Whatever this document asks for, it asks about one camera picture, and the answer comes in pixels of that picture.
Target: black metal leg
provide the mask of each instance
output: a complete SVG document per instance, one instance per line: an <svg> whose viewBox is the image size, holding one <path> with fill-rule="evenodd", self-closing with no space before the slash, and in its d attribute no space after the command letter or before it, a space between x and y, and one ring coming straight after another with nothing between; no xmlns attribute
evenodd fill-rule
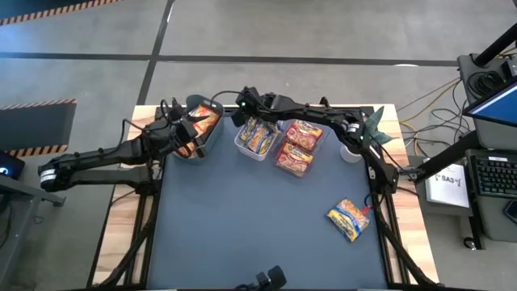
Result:
<svg viewBox="0 0 517 291"><path fill-rule="evenodd" d="M472 238L476 250L485 250L485 244L483 242L483 223L481 222L481 213L477 206L476 199L470 200L473 215L469 217L470 230L472 231Z"/></svg>
<svg viewBox="0 0 517 291"><path fill-rule="evenodd" d="M517 23L508 29L502 36L486 48L483 53L476 57L474 64L478 67L483 67L490 61L496 58L496 56L503 51L508 45L517 40Z"/></svg>
<svg viewBox="0 0 517 291"><path fill-rule="evenodd" d="M61 207L65 204L66 197L59 197L58 195L40 191L39 197L42 201L52 202L56 207Z"/></svg>
<svg viewBox="0 0 517 291"><path fill-rule="evenodd" d="M135 226L132 229L131 243L135 243L135 241L137 240L138 234L141 231L142 222L144 221L144 211L145 211L146 199L147 199L146 193L140 194L140 198L138 200L137 215L135 217ZM135 258L132 258L129 261L128 271L126 272L126 277L124 278L124 284L126 284L126 285L130 285L132 283L133 271L135 268Z"/></svg>
<svg viewBox="0 0 517 291"><path fill-rule="evenodd" d="M418 166L422 172L417 175L415 183L420 183L425 179L440 172L457 160L465 156L465 151L475 150L481 148L479 139L477 138L477 131L473 130L466 136L461 138L457 143L449 146L446 150L439 153L437 156L431 158L429 161Z"/></svg>

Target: cable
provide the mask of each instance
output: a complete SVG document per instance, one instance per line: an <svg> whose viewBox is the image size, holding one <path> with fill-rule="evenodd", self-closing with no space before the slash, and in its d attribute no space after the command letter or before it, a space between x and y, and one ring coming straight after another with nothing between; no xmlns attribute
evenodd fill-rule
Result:
<svg viewBox="0 0 517 291"><path fill-rule="evenodd" d="M415 132L417 131L417 129L413 125L407 124L406 122L399 122L399 124L404 125L409 129L413 129ZM414 154L418 156L418 141L417 140L414 140Z"/></svg>
<svg viewBox="0 0 517 291"><path fill-rule="evenodd" d="M469 90L476 99L480 99L503 83L504 81L496 71L477 72L467 78L467 90Z"/></svg>
<svg viewBox="0 0 517 291"><path fill-rule="evenodd" d="M122 145L122 141L124 139L125 123L126 122L128 122L130 125L136 127L137 129L143 130L141 127L135 125L133 122L131 122L131 121L127 120L127 119L123 119L122 120L122 130L120 132L119 142L117 143L116 147L113 150L110 150L110 151L108 151L106 153L103 153L102 155L113 154L113 153L115 153L120 148L120 146ZM83 160L85 158L90 158L90 157L79 157L79 158L76 158L76 161L80 161L80 160Z"/></svg>
<svg viewBox="0 0 517 291"><path fill-rule="evenodd" d="M113 200L111 203L110 203L110 206L113 206L117 201L121 200L121 199L124 199L125 197L133 194L136 190L133 190L133 191L130 191L130 192L127 192L125 194L123 194L122 196L120 197L117 197L115 200Z"/></svg>
<svg viewBox="0 0 517 291"><path fill-rule="evenodd" d="M515 49L517 49L517 48L509 48L506 51L503 51L502 53L499 53L499 56L504 57L504 55L506 55L507 53L509 53L509 52L511 52L511 51L513 51Z"/></svg>
<svg viewBox="0 0 517 291"><path fill-rule="evenodd" d="M371 194L371 193L369 193L368 195L366 195L366 196L364 197L364 201L363 201L363 202L364 202L364 207L371 207L371 206L370 206L370 204L368 203L368 198L369 198L370 196L372 196L372 194Z"/></svg>
<svg viewBox="0 0 517 291"><path fill-rule="evenodd" d="M160 111L162 112L162 117L165 117L167 124L171 124L172 120L170 119L170 115L166 114L166 109L169 109L169 104L165 99L162 99L160 101Z"/></svg>
<svg viewBox="0 0 517 291"><path fill-rule="evenodd" d="M467 105L467 100L465 100L465 101L463 102L463 108L465 108L465 105ZM461 112L460 112L460 117L462 117L462 116L463 116L463 110L461 110ZM463 120L463 119L462 119L462 118L460 118L460 125L458 125L458 129L457 129L457 130L456 130L456 132L454 133L454 139L453 139L453 141L454 141L454 142L456 142L456 135L457 135L457 134L458 134L458 132L460 131L461 121L462 121L462 120Z"/></svg>
<svg viewBox="0 0 517 291"><path fill-rule="evenodd" d="M413 190L409 190L408 188L404 188L404 187L400 187L400 186L397 186L397 189L400 189L400 190L403 190L403 191L406 191L408 193L411 193L411 194L414 194L416 196L419 196L419 194Z"/></svg>
<svg viewBox="0 0 517 291"><path fill-rule="evenodd" d="M426 158L429 158L429 154L427 154L427 153L426 153L426 151L425 151L425 150L423 150L423 148L420 146L420 144L418 144L418 148L420 149L420 151L422 152L422 154L423 154L424 156L426 156Z"/></svg>
<svg viewBox="0 0 517 291"><path fill-rule="evenodd" d="M445 145L445 146L451 146L450 143L446 142L446 141L436 141L436 140L431 140L431 139L426 139L426 138L421 138L421 137L407 137L405 138L404 140L406 139L410 139L410 138L414 138L418 141L424 141L425 143L438 143L438 144L442 144L442 145Z"/></svg>
<svg viewBox="0 0 517 291"><path fill-rule="evenodd" d="M452 82L455 82L456 80L459 80L459 79L460 79L460 78L455 78L455 79L453 79L453 80L451 80L451 81L449 81L449 82L446 82L446 83L445 83L445 84L443 84L442 86L439 86L438 88L436 88L436 89L434 89L433 91L431 91L431 92L429 92L429 93L425 94L424 96L418 97L417 99L415 99L415 100L413 100L413 101L409 102L408 104L406 104L406 105L402 106L401 108L398 108L398 109L397 109L397 111L399 112L399 111L401 111L402 109L407 108L407 107L408 107L408 106L410 106L411 104L413 104L413 103L415 103L415 102L417 102L417 101L419 101L419 100L421 100L421 99L426 98L427 96L429 96L429 95L431 95L431 94L435 93L436 91L438 91L438 90L440 90L440 89L444 88L446 85L448 85L448 84L450 84L450 83L452 83Z"/></svg>
<svg viewBox="0 0 517 291"><path fill-rule="evenodd" d="M156 166L156 165L159 165L159 164L160 164L159 162L158 162L158 163L154 163L154 164L152 164L152 165L151 165L151 167ZM158 170L158 173L156 174L156 179L158 179L158 178L160 177L160 174L161 174L161 173L162 173L162 168L160 167L160 170ZM124 199L125 197L127 197L127 196L129 196L129 195L133 194L135 191L136 191L136 190L132 190L132 191L130 191L130 192L127 192L127 193L123 194L123 195L122 195L122 196L120 196L120 197L117 197L115 200L113 200L113 201L110 203L110 206L113 206L117 201L119 201L119 200L121 200L121 199Z"/></svg>
<svg viewBox="0 0 517 291"><path fill-rule="evenodd" d="M11 231L11 221L13 219L13 205L11 202L9 203L8 207L9 207L9 216L7 217L6 228L4 229L4 231L2 233L3 239L2 239L2 242L0 242L0 250L6 244L7 239L9 238L9 233Z"/></svg>
<svg viewBox="0 0 517 291"><path fill-rule="evenodd" d="M384 151L388 155L389 159L398 167L400 172L401 173L404 172L404 168L402 168L401 165L398 164L398 162L395 162L395 159L391 156L391 154L389 154L388 151L382 145L379 145L379 147L382 151Z"/></svg>
<svg viewBox="0 0 517 291"><path fill-rule="evenodd" d="M405 119L405 120L402 120L401 122L406 122L406 121L409 121L409 120L413 120L415 118L417 118L418 116L420 116L423 112L425 112L432 104L434 104L436 101L438 101L438 99L442 98L445 93L447 93L447 91L451 90L454 86L456 85L456 83L452 84L451 86L448 86L445 90L443 90L439 95L438 97L436 97L434 100L432 100L424 109L422 109L419 113L415 114L414 116L408 118L408 119Z"/></svg>
<svg viewBox="0 0 517 291"><path fill-rule="evenodd" d="M214 96L212 96L212 98L210 99L210 107L212 106L213 100L215 100L217 96L223 95L226 93L234 93L234 94L239 94L239 95L241 94L241 92L239 92L239 91L229 91L229 90L218 92Z"/></svg>
<svg viewBox="0 0 517 291"><path fill-rule="evenodd" d="M437 129L437 128L446 128L446 129L451 129L451 130L454 130L454 131L457 130L457 128L452 127L451 125L446 125L446 122L443 122L441 124L428 125L428 126L422 128L422 129L417 130L416 132L417 133L423 133L423 132L430 131L430 130Z"/></svg>
<svg viewBox="0 0 517 291"><path fill-rule="evenodd" d="M454 101L454 105L456 105L456 108L458 108L458 110L461 110L460 108L460 105L458 105L458 102L456 101L456 88L458 87L458 84L457 83L454 88L452 88L452 101Z"/></svg>
<svg viewBox="0 0 517 291"><path fill-rule="evenodd" d="M449 124L459 125L459 123L457 123L457 122L450 121L450 120L445 120L444 118L442 118L442 117L440 117L440 116L436 115L436 112L440 112L440 111L445 111L445 112L449 112L449 113L453 114L453 115L454 115L454 119L456 119L456 118L460 118L460 115L459 115L458 113L455 113L453 110L448 109L448 108L436 108L436 109L433 109L433 110L431 111L431 114L432 114L434 117L436 117L436 118L438 118L439 120L441 120L441 121L447 121L447 122L446 122L446 124L447 124L447 123L449 123ZM469 130L470 130L470 125L469 125L469 124L467 124L466 126L465 126L465 125L461 125L461 128L463 128L463 129L465 129L465 130L468 130L468 131L469 131Z"/></svg>

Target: yellow snack package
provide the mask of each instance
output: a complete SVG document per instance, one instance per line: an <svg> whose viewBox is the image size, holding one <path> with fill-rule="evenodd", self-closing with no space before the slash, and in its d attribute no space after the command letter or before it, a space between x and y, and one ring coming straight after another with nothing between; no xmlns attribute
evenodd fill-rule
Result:
<svg viewBox="0 0 517 291"><path fill-rule="evenodd" d="M339 202L326 216L351 242L370 224L368 218L348 199Z"/></svg>

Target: plastic tray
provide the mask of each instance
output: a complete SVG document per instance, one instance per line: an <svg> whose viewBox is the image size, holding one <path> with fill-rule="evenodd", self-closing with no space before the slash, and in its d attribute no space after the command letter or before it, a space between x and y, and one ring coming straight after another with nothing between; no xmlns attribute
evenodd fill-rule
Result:
<svg viewBox="0 0 517 291"><path fill-rule="evenodd" d="M279 122L279 126L282 128L282 121ZM275 148L276 142L279 140L279 137L282 135L282 133L277 133L275 135L275 138L273 138L273 142L269 146L269 149L267 149L266 153L264 153L264 154L256 154L256 153L252 152L250 149L248 149L245 145L239 145L239 143L238 143L238 137L239 137L239 135L241 135L241 132L242 132L242 130L244 130L244 128L245 128L245 126L241 127L241 129L239 130L238 134L233 139L233 142L235 143L235 145L237 146L237 148L239 149L239 151L242 154L244 154L244 155L246 155L246 156L248 156L248 157L250 157L250 158L252 158L254 160L260 161L260 162L265 160L266 157L267 157L267 154L269 154L269 152L271 152L271 150Z"/></svg>
<svg viewBox="0 0 517 291"><path fill-rule="evenodd" d="M190 112L194 108L198 107L200 104L210 106L210 99L203 97L201 95L190 95L187 97L186 104L186 111ZM189 163L201 163L209 155L213 145L217 141L217 138L221 135L221 132L224 128L223 123L225 122L225 118L223 117L223 114L225 113L225 108L216 101L212 102L212 108L221 115L221 118L219 119L219 121L217 121L216 126L213 128L213 130L207 137L201 136L196 138L195 142L199 145L195 150L197 153L197 157L183 158L180 157L178 154L173 153L173 155L177 159Z"/></svg>

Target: computer monitor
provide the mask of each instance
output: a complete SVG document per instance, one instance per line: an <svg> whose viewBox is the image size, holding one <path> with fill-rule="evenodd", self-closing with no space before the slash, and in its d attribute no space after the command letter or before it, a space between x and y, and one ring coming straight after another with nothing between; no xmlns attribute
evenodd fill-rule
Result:
<svg viewBox="0 0 517 291"><path fill-rule="evenodd" d="M517 77L470 104L463 115L517 127Z"/></svg>
<svg viewBox="0 0 517 291"><path fill-rule="evenodd" d="M24 166L24 161L19 158L11 157L9 154L0 150L0 175L5 175L12 179L19 179Z"/></svg>

